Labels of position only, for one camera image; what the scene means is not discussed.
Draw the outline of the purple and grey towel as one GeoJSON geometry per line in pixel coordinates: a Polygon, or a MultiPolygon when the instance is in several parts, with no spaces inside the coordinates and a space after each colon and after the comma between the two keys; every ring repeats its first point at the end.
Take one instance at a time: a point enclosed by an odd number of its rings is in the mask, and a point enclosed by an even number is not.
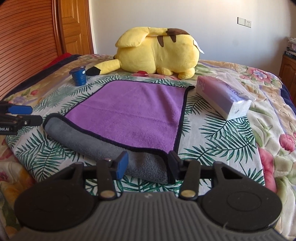
{"type": "Polygon", "coordinates": [[[114,80],[65,114],[49,114],[43,124],[53,140],[92,160],[128,153],[126,173],[173,184],[168,154],[180,145],[191,87],[114,80]]]}

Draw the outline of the palm leaf print cloth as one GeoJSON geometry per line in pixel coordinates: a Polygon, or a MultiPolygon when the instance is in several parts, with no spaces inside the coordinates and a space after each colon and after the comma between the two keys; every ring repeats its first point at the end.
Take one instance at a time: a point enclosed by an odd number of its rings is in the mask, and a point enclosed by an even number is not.
{"type": "MultiPolygon", "coordinates": [[[[114,80],[127,80],[127,81],[139,81],[139,82],[146,82],[146,83],[158,83],[158,84],[164,84],[164,85],[171,85],[176,87],[191,87],[191,90],[188,93],[187,96],[187,102],[185,107],[185,115],[183,120],[183,127],[182,127],[182,134],[184,130],[184,123],[186,118],[186,108],[189,105],[189,98],[191,94],[197,94],[200,96],[194,87],[193,84],[187,83],[184,81],[178,81],[178,80],[168,80],[168,79],[156,79],[156,78],[143,78],[143,77],[135,77],[135,76],[120,76],[120,75],[103,75],[103,76],[96,76],[96,77],[90,77],[88,78],[88,82],[80,87],[76,87],[74,85],[74,82],[72,80],[67,81],[66,83],[62,84],[60,87],[58,87],[56,90],[54,90],[52,93],[48,94],[42,101],[40,101],[37,105],[33,107],[33,114],[34,115],[40,115],[43,118],[43,123],[40,126],[32,126],[32,127],[24,127],[28,128],[28,132],[23,134],[24,142],[21,144],[17,144],[16,149],[14,151],[14,155],[18,158],[19,161],[35,161],[36,163],[40,163],[41,160],[45,157],[46,154],[46,148],[40,147],[38,150],[33,150],[33,145],[37,143],[37,138],[39,135],[44,134],[45,140],[50,140],[53,142],[56,142],[57,144],[60,144],[56,140],[53,140],[51,137],[48,136],[48,134],[45,132],[43,124],[46,119],[46,117],[49,114],[52,113],[59,113],[59,114],[65,114],[67,111],[69,111],[70,108],[73,108],[76,104],[80,103],[81,101],[85,100],[87,97],[89,97],[91,94],[93,94],[95,91],[102,88],[105,84],[114,81],[114,80]]],[[[246,116],[240,117],[234,120],[225,120],[227,123],[231,121],[246,121],[248,118],[246,116]]],[[[219,160],[219,150],[225,150],[228,151],[230,148],[237,149],[239,146],[244,147],[244,152],[247,157],[252,157],[253,155],[258,154],[257,145],[253,141],[253,138],[242,138],[242,132],[241,131],[234,131],[231,133],[227,133],[219,138],[214,138],[213,140],[207,139],[206,135],[201,132],[202,125],[206,124],[206,120],[197,120],[196,126],[189,132],[188,134],[188,141],[189,142],[198,142],[198,141],[204,141],[206,146],[205,151],[205,158],[200,159],[193,157],[192,155],[182,156],[180,153],[180,147],[182,144],[185,143],[185,141],[182,138],[180,139],[180,145],[179,149],[177,151],[174,151],[178,154],[179,158],[182,160],[196,160],[199,161],[202,165],[211,166],[214,162],[224,162],[227,165],[229,165],[226,161],[220,161],[219,160]]],[[[64,147],[67,150],[73,151],[64,145],[60,144],[62,147],[64,147]]],[[[81,161],[75,161],[75,162],[81,162],[85,166],[93,166],[95,165],[96,161],[92,160],[93,164],[85,164],[81,161]]],[[[229,165],[232,168],[238,170],[242,174],[249,177],[245,172],[240,171],[238,168],[234,167],[233,165],[229,165]]],[[[64,168],[58,168],[58,170],[55,172],[59,172],[63,170],[64,168]]],[[[124,191],[132,191],[132,192],[161,192],[161,191],[171,191],[174,193],[178,193],[181,185],[181,181],[175,180],[175,183],[173,184],[161,184],[156,182],[151,182],[139,178],[135,178],[133,176],[130,176],[126,173],[123,176],[121,180],[116,180],[114,182],[116,192],[118,194],[121,194],[124,191]]]]}

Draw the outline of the red and navy blanket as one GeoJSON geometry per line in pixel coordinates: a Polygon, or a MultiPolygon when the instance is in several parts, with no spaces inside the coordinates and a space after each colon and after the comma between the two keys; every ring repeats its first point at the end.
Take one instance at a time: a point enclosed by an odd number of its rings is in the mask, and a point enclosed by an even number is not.
{"type": "Polygon", "coordinates": [[[54,73],[64,65],[77,60],[81,55],[79,54],[70,54],[70,53],[65,53],[56,59],[54,59],[52,62],[50,62],[47,66],[45,66],[40,72],[37,74],[33,75],[32,77],[26,79],[24,82],[18,84],[15,88],[13,88],[10,92],[8,92],[4,97],[1,98],[1,100],[4,100],[5,98],[20,92],[22,90],[25,90],[34,84],[40,82],[43,80],[45,77],[49,76],[50,74],[54,73]]]}

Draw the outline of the blue cup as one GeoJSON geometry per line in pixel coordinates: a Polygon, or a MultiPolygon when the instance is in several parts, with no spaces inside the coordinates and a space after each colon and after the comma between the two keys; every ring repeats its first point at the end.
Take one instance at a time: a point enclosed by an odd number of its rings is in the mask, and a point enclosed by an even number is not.
{"type": "Polygon", "coordinates": [[[85,68],[85,66],[80,66],[69,71],[69,74],[72,76],[74,80],[75,86],[82,86],[86,84],[87,79],[85,68]]]}

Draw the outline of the wooden slatted wardrobe door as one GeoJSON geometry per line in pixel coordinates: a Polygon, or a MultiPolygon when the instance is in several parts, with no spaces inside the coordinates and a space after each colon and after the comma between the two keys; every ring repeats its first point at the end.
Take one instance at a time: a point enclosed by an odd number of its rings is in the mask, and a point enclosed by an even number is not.
{"type": "Polygon", "coordinates": [[[88,1],[1,1],[1,97],[65,53],[93,52],[88,1]]]}

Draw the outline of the purple tissue pack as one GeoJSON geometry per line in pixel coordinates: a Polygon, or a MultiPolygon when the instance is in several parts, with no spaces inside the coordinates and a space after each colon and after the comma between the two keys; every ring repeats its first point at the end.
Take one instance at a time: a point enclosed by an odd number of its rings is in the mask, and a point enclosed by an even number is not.
{"type": "Polygon", "coordinates": [[[198,76],[196,92],[225,120],[244,117],[256,98],[227,72],[212,76],[198,76]]]}

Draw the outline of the yellow Pikachu plush toy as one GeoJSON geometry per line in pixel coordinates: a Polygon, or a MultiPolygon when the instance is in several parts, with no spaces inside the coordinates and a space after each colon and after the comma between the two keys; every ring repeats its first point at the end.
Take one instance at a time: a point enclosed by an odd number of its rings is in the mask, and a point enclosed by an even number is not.
{"type": "Polygon", "coordinates": [[[122,34],[115,46],[114,58],[89,68],[87,76],[123,69],[165,76],[176,73],[180,80],[185,80],[195,75],[195,66],[203,53],[188,32],[177,28],[134,27],[122,34]]]}

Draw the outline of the wooden low cabinet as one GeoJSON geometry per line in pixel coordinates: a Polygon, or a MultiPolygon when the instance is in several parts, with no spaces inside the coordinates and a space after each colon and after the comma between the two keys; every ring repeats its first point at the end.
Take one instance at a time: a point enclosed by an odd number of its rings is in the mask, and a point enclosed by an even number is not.
{"type": "Polygon", "coordinates": [[[290,91],[295,83],[295,60],[286,55],[282,56],[279,78],[290,91]]]}

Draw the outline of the stack of folded linens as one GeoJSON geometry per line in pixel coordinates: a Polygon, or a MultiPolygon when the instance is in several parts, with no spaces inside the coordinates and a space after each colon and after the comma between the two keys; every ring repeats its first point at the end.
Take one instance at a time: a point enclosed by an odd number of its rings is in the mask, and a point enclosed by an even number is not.
{"type": "Polygon", "coordinates": [[[289,55],[295,56],[295,51],[296,51],[296,38],[288,37],[287,39],[287,52],[289,55]]]}

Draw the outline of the white wall socket plate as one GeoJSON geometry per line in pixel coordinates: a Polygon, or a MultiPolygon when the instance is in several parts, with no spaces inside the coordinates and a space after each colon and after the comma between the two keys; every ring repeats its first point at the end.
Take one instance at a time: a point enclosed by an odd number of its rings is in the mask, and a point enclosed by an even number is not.
{"type": "Polygon", "coordinates": [[[248,28],[252,27],[251,20],[247,20],[247,19],[244,19],[244,18],[241,18],[241,17],[237,18],[237,23],[238,23],[238,25],[242,25],[242,26],[245,26],[245,27],[248,27],[248,28]]]}

